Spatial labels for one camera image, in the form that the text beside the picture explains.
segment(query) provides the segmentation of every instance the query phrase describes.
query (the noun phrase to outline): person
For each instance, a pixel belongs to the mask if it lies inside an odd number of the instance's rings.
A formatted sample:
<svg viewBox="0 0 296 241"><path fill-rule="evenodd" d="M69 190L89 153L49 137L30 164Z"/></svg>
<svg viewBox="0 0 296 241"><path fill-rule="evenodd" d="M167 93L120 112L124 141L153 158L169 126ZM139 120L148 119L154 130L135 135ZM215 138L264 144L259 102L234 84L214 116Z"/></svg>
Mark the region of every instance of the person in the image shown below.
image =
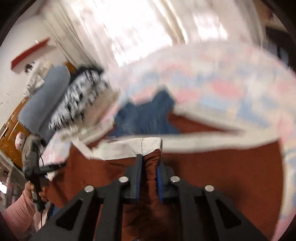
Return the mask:
<svg viewBox="0 0 296 241"><path fill-rule="evenodd" d="M36 213L32 201L32 191L34 191L34 185L26 182L25 189L20 198L2 212L5 222L17 239L22 238ZM48 201L44 191L39 192L39 195L43 201Z"/></svg>

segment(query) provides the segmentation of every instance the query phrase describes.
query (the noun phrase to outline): brown garment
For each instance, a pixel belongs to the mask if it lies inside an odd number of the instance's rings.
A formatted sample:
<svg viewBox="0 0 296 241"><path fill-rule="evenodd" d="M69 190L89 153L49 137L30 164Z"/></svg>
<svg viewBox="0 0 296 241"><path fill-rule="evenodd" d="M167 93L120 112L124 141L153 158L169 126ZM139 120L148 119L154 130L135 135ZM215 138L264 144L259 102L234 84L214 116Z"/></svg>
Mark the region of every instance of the brown garment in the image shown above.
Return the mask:
<svg viewBox="0 0 296 241"><path fill-rule="evenodd" d="M169 116L171 124L183 133L216 131L216 128ZM173 206L161 205L156 193L156 166L160 151L145 157L147 180L141 183L141 201L124 207L122 240L175 240L176 223ZM232 199L238 208L261 232L271 239L278 220L282 189L282 160L278 142L249 150L217 150L205 153L162 153L166 165L190 184L203 187L211 184ZM121 160L88 160L71 147L67 166L50 183L47 197L63 207L87 185L109 184L120 177L135 158Z"/></svg>

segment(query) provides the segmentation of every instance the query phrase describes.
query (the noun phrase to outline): pink sleeve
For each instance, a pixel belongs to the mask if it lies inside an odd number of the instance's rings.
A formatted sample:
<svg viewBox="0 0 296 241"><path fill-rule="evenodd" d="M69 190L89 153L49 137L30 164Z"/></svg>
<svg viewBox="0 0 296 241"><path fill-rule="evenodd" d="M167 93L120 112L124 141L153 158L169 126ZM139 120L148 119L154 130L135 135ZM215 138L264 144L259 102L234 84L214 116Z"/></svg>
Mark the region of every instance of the pink sleeve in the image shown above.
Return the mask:
<svg viewBox="0 0 296 241"><path fill-rule="evenodd" d="M23 191L20 198L3 213L3 218L14 233L20 239L29 228L35 214L35 206Z"/></svg>

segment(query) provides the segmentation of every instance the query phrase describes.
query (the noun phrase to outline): wall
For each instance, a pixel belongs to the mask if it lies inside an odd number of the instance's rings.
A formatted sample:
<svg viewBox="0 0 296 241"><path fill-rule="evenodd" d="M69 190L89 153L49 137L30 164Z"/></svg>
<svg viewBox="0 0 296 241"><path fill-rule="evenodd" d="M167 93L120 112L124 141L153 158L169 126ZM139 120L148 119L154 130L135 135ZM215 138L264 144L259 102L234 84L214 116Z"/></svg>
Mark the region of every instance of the wall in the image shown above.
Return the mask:
<svg viewBox="0 0 296 241"><path fill-rule="evenodd" d="M24 72L26 63L34 59L45 58L52 61L54 65L63 64L66 58L51 40L49 46L39 50L32 56L27 57L13 70L11 61L20 53L36 44L35 40L41 41L49 37L49 33L43 25L42 18L35 15L16 23L3 44L0 47L0 128L14 109L23 99L23 89L27 80Z"/></svg>

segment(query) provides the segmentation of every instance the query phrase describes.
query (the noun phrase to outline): zebra print cloth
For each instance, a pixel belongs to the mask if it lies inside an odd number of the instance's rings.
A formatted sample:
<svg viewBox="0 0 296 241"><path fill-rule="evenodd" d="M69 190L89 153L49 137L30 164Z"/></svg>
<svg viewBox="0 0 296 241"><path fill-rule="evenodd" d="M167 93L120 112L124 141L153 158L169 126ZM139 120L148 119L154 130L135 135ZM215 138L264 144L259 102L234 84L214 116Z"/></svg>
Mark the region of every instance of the zebra print cloth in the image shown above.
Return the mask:
<svg viewBox="0 0 296 241"><path fill-rule="evenodd" d="M77 120L83 121L86 108L108 87L95 70L86 70L78 75L52 115L49 128L60 130Z"/></svg>

